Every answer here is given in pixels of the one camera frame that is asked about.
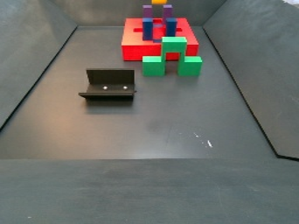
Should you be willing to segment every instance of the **black bracket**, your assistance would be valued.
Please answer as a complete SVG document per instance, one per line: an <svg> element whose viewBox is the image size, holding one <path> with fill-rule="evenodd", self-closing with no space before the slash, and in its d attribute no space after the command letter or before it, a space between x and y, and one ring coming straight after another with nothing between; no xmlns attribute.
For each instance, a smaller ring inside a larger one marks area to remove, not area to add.
<svg viewBox="0 0 299 224"><path fill-rule="evenodd" d="M133 69L86 69L88 90L78 93L88 100L132 99L136 92Z"/></svg>

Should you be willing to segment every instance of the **stacked blocks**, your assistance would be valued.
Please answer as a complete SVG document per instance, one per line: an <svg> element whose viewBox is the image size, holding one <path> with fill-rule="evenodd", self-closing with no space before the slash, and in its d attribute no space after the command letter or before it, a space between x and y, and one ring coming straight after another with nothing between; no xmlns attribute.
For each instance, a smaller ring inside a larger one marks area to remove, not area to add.
<svg viewBox="0 0 299 224"><path fill-rule="evenodd" d="M142 18L142 40L153 39L153 19L151 17Z"/></svg>
<svg viewBox="0 0 299 224"><path fill-rule="evenodd" d="M187 56L196 56L199 53L199 42L192 33L192 28L188 24L185 18L176 18L176 37L187 38ZM153 38L160 39L159 33L164 33L164 31L159 31L163 28L153 28ZM124 60L142 60L142 56L159 56L161 55L161 43L155 43L153 41L142 40L142 19L141 18L126 18L125 19L125 28L124 35L121 40L121 52ZM167 60L177 60L177 53L167 53Z"/></svg>
<svg viewBox="0 0 299 224"><path fill-rule="evenodd" d="M163 24L165 24L165 19L173 16L173 6L171 4L165 4L163 6Z"/></svg>
<svg viewBox="0 0 299 224"><path fill-rule="evenodd" d="M165 37L175 37L177 20L175 17L165 19Z"/></svg>
<svg viewBox="0 0 299 224"><path fill-rule="evenodd" d="M152 0L152 4L167 4L167 0Z"/></svg>
<svg viewBox="0 0 299 224"><path fill-rule="evenodd" d="M153 17L153 7L152 5L144 5L144 18L152 18Z"/></svg>
<svg viewBox="0 0 299 224"><path fill-rule="evenodd" d="M163 37L161 56L142 57L142 71L144 76L163 76L164 62L167 53L179 53L179 68L177 74L180 76L200 75L201 71L201 57L185 57L187 39L185 37Z"/></svg>

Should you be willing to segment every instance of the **yellow block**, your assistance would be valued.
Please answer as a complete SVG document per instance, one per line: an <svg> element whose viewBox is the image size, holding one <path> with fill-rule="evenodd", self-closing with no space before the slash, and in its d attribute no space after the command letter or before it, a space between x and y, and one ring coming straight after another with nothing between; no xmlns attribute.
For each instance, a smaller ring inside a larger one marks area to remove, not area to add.
<svg viewBox="0 0 299 224"><path fill-rule="evenodd" d="M152 0L152 4L167 4L167 0Z"/></svg>

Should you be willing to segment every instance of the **gray wall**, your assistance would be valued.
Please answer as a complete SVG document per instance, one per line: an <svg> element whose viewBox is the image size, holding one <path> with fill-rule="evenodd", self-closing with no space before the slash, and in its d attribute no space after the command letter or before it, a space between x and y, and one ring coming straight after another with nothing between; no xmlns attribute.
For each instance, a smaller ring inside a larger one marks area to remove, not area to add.
<svg viewBox="0 0 299 224"><path fill-rule="evenodd" d="M0 128L76 24L46 0L0 0Z"/></svg>
<svg viewBox="0 0 299 224"><path fill-rule="evenodd" d="M124 25L125 18L142 16L142 4L151 0L52 0L78 25ZM168 0L173 15L188 18L192 25L203 25L227 0ZM161 5L153 6L156 16Z"/></svg>
<svg viewBox="0 0 299 224"><path fill-rule="evenodd" d="M299 158L299 10L228 0L204 29L276 153Z"/></svg>

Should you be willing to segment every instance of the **red block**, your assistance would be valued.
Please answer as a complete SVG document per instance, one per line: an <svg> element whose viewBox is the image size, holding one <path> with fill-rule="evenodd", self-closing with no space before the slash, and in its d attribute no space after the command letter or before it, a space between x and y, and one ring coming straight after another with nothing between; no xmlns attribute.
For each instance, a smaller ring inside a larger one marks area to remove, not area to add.
<svg viewBox="0 0 299 224"><path fill-rule="evenodd" d="M161 19L153 19L153 39L160 39L164 36L165 27L161 25ZM199 42L193 36L192 28L184 17L177 18L176 37L187 38L187 56L196 56L199 52ZM128 18L125 20L124 35L121 41L122 59L142 60L142 56L160 56L161 43L155 43L152 40L142 40L142 19ZM179 53L169 52L165 55L167 60L177 60Z"/></svg>

